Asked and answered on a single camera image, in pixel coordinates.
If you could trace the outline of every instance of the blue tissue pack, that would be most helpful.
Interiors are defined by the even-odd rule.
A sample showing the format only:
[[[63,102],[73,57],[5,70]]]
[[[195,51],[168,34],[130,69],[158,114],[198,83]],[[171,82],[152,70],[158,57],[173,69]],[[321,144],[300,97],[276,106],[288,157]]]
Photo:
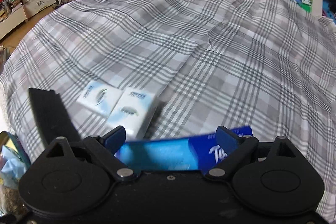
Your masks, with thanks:
[[[231,129],[238,136],[251,135],[249,126]],[[227,149],[233,151],[234,144]],[[201,170],[207,172],[227,154],[210,133],[181,139],[132,141],[125,143],[115,156],[136,172],[141,170]]]

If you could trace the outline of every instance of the bed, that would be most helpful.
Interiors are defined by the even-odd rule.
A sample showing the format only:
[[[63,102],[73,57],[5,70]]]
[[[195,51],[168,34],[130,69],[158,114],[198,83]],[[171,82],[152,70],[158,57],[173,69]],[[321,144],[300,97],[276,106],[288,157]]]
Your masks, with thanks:
[[[34,161],[43,151],[29,87],[61,94],[82,137],[105,119],[76,103],[92,80],[159,94],[146,137],[250,125],[288,137],[321,175],[335,218],[336,27],[288,0],[78,0],[43,18],[7,61],[8,118]]]

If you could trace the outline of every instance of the white tissue pack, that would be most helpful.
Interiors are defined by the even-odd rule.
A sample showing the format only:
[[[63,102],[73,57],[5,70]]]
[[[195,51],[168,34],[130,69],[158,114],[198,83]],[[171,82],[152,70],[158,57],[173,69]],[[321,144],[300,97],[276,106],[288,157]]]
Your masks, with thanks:
[[[145,90],[125,88],[106,121],[111,129],[123,126],[126,139],[142,139],[156,109],[156,96]]]
[[[121,90],[110,85],[91,81],[82,91],[77,102],[104,117],[108,117],[121,94]]]

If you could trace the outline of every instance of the plaid bedsheet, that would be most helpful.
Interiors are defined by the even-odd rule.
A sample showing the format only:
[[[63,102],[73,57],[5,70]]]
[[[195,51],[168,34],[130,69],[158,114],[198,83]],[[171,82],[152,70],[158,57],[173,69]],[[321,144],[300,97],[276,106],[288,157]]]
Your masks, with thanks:
[[[249,124],[288,137],[322,176],[318,213],[335,218],[336,27],[288,0],[79,0],[43,18],[0,81],[31,160],[43,151],[29,87],[60,93],[82,137],[108,132],[76,103],[92,79],[160,94],[148,138]]]

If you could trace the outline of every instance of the screw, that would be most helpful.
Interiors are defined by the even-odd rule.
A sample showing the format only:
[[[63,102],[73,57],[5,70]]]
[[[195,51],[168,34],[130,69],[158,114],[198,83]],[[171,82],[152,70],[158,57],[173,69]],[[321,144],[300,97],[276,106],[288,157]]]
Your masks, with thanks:
[[[213,177],[222,177],[225,175],[225,171],[221,168],[214,168],[209,171],[209,175],[212,175]]]
[[[117,171],[117,175],[120,176],[120,177],[129,177],[131,175],[133,175],[134,172],[132,169],[129,169],[129,168],[121,168]]]
[[[176,177],[174,177],[174,176],[172,176],[172,175],[167,176],[167,180],[174,180],[174,179],[176,179]]]

